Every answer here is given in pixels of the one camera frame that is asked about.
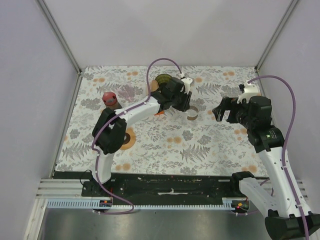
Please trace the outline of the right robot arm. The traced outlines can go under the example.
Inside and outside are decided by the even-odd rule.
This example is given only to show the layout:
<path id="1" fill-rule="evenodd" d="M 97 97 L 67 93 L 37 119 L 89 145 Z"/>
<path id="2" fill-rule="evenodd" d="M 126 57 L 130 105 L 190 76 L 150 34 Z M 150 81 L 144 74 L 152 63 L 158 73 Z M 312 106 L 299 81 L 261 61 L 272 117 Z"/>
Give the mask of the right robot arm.
<path id="1" fill-rule="evenodd" d="M 241 124 L 248 140 L 262 160 L 275 195 L 271 196 L 249 171 L 233 173 L 229 191 L 235 197 L 249 198 L 264 217 L 265 228 L 273 240 L 306 238 L 320 228 L 320 216 L 307 204 L 293 175 L 285 139 L 272 125 L 271 100 L 253 96 L 239 102 L 236 97 L 223 97 L 212 112 L 218 122 L 229 111 L 227 122 Z"/>

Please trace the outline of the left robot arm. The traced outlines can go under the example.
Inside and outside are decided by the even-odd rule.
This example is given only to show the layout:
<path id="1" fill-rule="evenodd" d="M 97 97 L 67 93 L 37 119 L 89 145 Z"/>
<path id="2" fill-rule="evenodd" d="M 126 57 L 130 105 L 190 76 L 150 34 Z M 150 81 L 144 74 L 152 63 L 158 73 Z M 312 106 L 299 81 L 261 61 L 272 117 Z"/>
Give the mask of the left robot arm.
<path id="1" fill-rule="evenodd" d="M 97 152 L 92 170 L 95 180 L 92 189 L 97 195 L 103 197 L 110 192 L 108 181 L 111 179 L 113 158 L 125 142 L 127 128 L 171 107 L 181 112 L 189 110 L 192 83 L 190 77 L 170 77 L 138 103 L 125 108 L 106 108 L 102 111 L 92 131 L 91 145 L 92 150 Z"/>

